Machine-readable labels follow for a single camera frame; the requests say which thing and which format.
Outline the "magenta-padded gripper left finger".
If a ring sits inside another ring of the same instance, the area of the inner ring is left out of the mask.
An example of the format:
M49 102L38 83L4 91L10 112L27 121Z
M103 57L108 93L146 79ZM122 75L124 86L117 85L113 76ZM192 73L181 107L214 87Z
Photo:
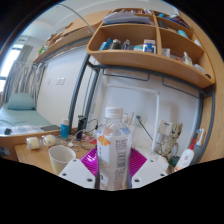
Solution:
M89 189L99 188L97 149L87 152L81 159L72 159L59 176L76 185Z

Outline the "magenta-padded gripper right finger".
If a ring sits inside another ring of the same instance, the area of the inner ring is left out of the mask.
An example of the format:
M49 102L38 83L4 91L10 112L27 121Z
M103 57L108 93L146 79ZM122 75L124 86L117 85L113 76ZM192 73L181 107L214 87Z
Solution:
M146 155L132 148L129 156L128 188L146 186L167 175L167 160L157 154Z

